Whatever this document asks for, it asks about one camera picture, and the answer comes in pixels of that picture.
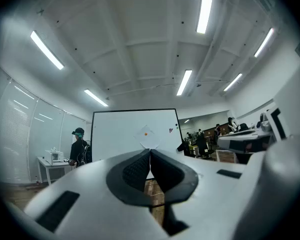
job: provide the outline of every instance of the wooden floor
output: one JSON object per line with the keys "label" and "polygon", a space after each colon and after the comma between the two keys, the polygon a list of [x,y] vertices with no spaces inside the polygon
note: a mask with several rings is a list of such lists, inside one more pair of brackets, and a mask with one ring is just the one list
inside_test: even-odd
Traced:
{"label": "wooden floor", "polygon": [[[234,156],[227,152],[220,152],[220,161],[226,163],[234,163]],[[211,154],[212,158],[217,160],[216,153]],[[13,203],[18,208],[23,210],[27,203],[41,190],[46,188],[48,183],[40,184],[1,184],[0,189],[3,195],[8,202]],[[144,193],[149,195],[152,199],[153,206],[158,206],[152,208],[152,215],[155,220],[162,225],[165,215],[165,195],[162,192],[160,186],[156,180],[147,180],[144,186]]]}

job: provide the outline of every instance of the fluorescent light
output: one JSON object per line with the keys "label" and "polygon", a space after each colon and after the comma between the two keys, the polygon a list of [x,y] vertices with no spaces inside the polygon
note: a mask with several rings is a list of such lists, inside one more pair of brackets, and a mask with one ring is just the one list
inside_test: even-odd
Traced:
{"label": "fluorescent light", "polygon": [[64,66],[60,63],[60,61],[49,51],[46,45],[41,41],[40,37],[37,35],[35,31],[32,31],[30,37],[35,42],[35,44],[40,48],[40,50],[44,53],[45,56],[60,70],[64,68]]}
{"label": "fluorescent light", "polygon": [[43,116],[43,117],[45,117],[45,118],[48,118],[48,119],[50,119],[50,120],[53,120],[52,118],[50,118],[50,117],[47,117],[47,116],[45,116],[44,114],[39,114],[40,116]]}
{"label": "fluorescent light", "polygon": [[261,53],[261,51],[263,50],[263,48],[265,48],[266,44],[268,43],[270,37],[272,36],[272,34],[275,32],[274,28],[271,28],[268,32],[268,34],[266,34],[265,39],[263,40],[262,44],[260,45],[259,49],[255,52],[254,57],[258,57],[259,54]]}
{"label": "fluorescent light", "polygon": [[25,106],[25,105],[22,105],[21,103],[19,103],[18,101],[16,101],[16,100],[13,100],[15,103],[17,103],[17,104],[19,104],[20,106],[22,106],[22,107],[24,107],[24,108],[26,108],[26,109],[28,109],[28,107],[27,106]]}
{"label": "fluorescent light", "polygon": [[37,119],[37,120],[39,120],[39,121],[41,121],[41,122],[44,122],[43,120],[41,120],[41,119],[39,119],[39,118],[36,118],[36,117],[34,117],[34,119]]}
{"label": "fluorescent light", "polygon": [[14,86],[17,90],[19,90],[20,92],[24,93],[25,95],[27,95],[28,97],[30,97],[31,99],[35,99],[34,97],[31,97],[30,95],[26,94],[23,90],[21,90],[20,88]]}
{"label": "fluorescent light", "polygon": [[15,108],[15,107],[14,107],[14,109],[17,110],[17,111],[19,111],[19,112],[21,112],[21,113],[24,113],[24,114],[25,114],[25,112],[21,111],[20,109],[17,109],[17,108]]}
{"label": "fluorescent light", "polygon": [[185,89],[185,87],[186,87],[186,85],[188,83],[188,80],[189,80],[189,78],[191,76],[191,73],[192,73],[192,70],[190,70],[190,69],[187,69],[184,72],[184,76],[183,76],[182,82],[180,84],[178,93],[176,94],[177,96],[180,96],[183,93],[183,91],[184,91],[184,89]]}
{"label": "fluorescent light", "polygon": [[199,22],[196,28],[198,33],[206,33],[212,0],[201,0]]}
{"label": "fluorescent light", "polygon": [[97,102],[99,102],[100,104],[102,104],[105,107],[108,107],[108,105],[106,103],[104,103],[101,99],[99,99],[97,96],[95,96],[91,91],[89,91],[88,89],[86,89],[84,91],[86,94],[88,94],[91,98],[95,99]]}
{"label": "fluorescent light", "polygon": [[70,112],[63,110],[64,112],[68,113],[69,115],[72,115]]}
{"label": "fluorescent light", "polygon": [[238,76],[223,90],[223,91],[227,91],[236,81],[238,81],[238,79],[242,76],[242,74],[238,74]]}

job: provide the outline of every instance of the white table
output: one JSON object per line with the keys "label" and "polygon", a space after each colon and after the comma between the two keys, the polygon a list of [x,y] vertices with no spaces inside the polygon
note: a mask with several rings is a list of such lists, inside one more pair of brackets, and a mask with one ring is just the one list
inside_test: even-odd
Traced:
{"label": "white table", "polygon": [[55,162],[55,163],[53,163],[53,165],[51,165],[42,156],[38,156],[37,158],[38,158],[37,163],[38,163],[39,179],[40,179],[41,183],[43,181],[42,181],[42,176],[41,176],[40,164],[42,164],[45,168],[46,177],[48,179],[49,185],[51,185],[51,179],[50,179],[50,173],[49,173],[50,169],[64,168],[64,174],[66,174],[66,168],[71,167],[68,162]]}

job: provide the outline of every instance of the ceiling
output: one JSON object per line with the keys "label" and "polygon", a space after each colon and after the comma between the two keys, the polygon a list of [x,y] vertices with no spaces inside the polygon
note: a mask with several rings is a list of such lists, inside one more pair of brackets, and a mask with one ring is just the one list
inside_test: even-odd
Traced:
{"label": "ceiling", "polygon": [[[200,0],[21,0],[4,16],[0,60],[13,58],[11,65],[89,111],[104,107],[85,89],[111,110],[209,104],[262,59],[264,52],[254,53],[268,30],[278,34],[276,3],[267,4],[268,11],[257,0],[213,0],[200,34]],[[32,30],[62,70],[34,44]],[[186,69],[191,78],[176,96]]]}

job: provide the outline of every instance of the cap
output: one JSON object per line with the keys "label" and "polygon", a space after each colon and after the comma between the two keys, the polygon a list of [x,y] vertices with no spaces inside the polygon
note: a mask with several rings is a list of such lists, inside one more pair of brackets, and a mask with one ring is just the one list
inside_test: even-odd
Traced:
{"label": "cap", "polygon": [[82,134],[82,135],[84,135],[85,134],[85,130],[79,127],[77,129],[75,129],[75,131],[73,131],[72,134],[73,135],[75,135],[75,134]]}

